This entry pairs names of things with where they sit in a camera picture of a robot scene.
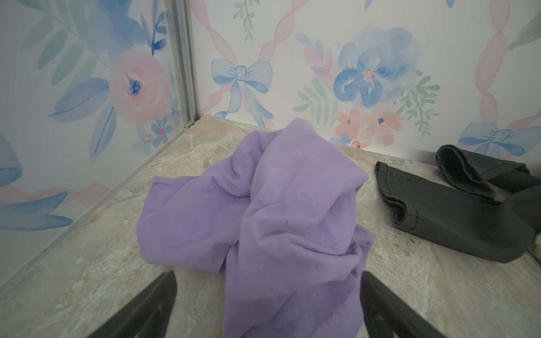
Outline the dark grey jeans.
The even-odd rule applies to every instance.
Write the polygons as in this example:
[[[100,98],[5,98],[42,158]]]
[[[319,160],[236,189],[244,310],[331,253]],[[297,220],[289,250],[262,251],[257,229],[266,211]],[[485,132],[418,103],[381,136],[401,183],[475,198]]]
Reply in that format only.
[[[509,263],[540,234],[540,179],[526,165],[441,146],[447,185],[376,163],[376,182],[394,227],[485,260]]]

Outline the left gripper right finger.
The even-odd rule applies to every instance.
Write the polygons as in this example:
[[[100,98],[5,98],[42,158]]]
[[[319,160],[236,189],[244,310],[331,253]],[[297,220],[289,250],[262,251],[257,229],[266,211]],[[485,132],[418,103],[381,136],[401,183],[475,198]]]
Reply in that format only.
[[[362,273],[360,302],[369,337],[445,337],[369,271]]]

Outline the left corner aluminium post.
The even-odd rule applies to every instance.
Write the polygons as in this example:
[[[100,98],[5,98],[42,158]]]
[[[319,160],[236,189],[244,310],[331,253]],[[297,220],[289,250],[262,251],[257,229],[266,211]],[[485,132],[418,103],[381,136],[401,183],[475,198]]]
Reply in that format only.
[[[190,5],[189,1],[184,0],[169,0],[165,1],[165,4],[183,123],[185,128],[190,128],[199,119],[193,68]]]

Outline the purple cloth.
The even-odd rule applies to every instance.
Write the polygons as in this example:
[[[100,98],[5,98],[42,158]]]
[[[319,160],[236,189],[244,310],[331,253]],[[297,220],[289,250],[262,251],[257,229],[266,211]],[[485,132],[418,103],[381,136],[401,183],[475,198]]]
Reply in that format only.
[[[305,120],[246,136],[197,177],[154,179],[137,234],[152,264],[225,271],[225,337],[356,337],[375,237],[368,174]]]

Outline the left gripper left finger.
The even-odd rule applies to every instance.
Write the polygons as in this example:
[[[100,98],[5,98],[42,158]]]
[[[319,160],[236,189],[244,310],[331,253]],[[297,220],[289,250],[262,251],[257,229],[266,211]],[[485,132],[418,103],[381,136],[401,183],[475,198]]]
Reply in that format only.
[[[178,292],[172,270],[160,274],[91,337],[165,337]]]

